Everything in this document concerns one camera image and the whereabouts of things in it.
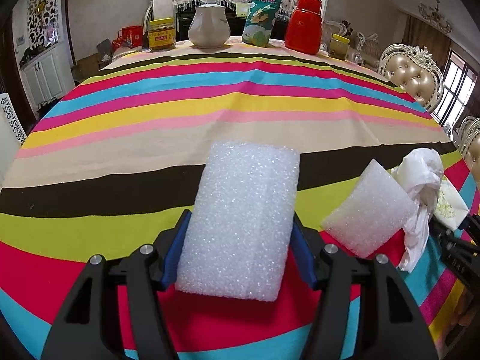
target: striped tablecloth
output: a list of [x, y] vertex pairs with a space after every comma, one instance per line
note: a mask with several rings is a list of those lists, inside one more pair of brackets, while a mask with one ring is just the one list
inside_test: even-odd
[[[478, 212], [475, 182], [445, 133], [373, 72], [274, 40], [267, 49], [232, 38], [209, 52], [184, 42], [168, 52], [132, 54], [75, 88], [39, 122], [0, 193], [0, 309], [36, 358], [91, 255], [129, 255], [192, 208], [216, 140], [298, 150], [296, 211], [308, 227], [321, 230], [372, 158], [390, 169], [417, 147], [440, 153], [446, 175]], [[398, 263], [403, 231], [380, 251]], [[464, 287], [439, 262], [433, 240], [413, 273], [402, 275], [440, 343]], [[124, 347], [135, 358], [125, 288], [118, 297]], [[159, 294], [182, 360], [297, 359], [318, 298], [290, 255], [276, 302], [173, 286]], [[358, 312], [354, 287], [343, 357], [352, 354]]]

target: green snack bag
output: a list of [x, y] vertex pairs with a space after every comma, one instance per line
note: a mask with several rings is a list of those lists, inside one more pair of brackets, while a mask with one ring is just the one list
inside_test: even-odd
[[242, 42], [267, 47], [281, 3], [282, 0], [253, 0], [243, 29]]

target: window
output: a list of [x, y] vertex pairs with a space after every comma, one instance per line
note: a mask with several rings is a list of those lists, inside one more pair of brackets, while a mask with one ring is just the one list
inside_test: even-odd
[[453, 126], [470, 99], [477, 75], [473, 69], [453, 51], [445, 69], [443, 97], [433, 112], [440, 126]]

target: yellow lid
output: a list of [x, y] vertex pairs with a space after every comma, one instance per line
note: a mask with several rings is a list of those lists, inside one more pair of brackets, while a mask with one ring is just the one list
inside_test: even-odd
[[149, 24], [151, 26], [160, 26], [162, 24], [169, 24], [173, 23], [173, 17], [167, 17], [165, 19], [157, 19], [157, 20], [151, 20]]
[[342, 42], [342, 43], [346, 43], [346, 44], [349, 44], [350, 43], [350, 39], [347, 39], [347, 38], [344, 38], [338, 34], [333, 34], [332, 35], [332, 38], [334, 39], [337, 39], [338, 41]]

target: red bottle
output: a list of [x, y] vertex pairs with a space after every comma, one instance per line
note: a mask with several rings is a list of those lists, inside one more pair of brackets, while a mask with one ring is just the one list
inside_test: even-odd
[[298, 0], [285, 34], [285, 47], [315, 55], [322, 39], [320, 0]]

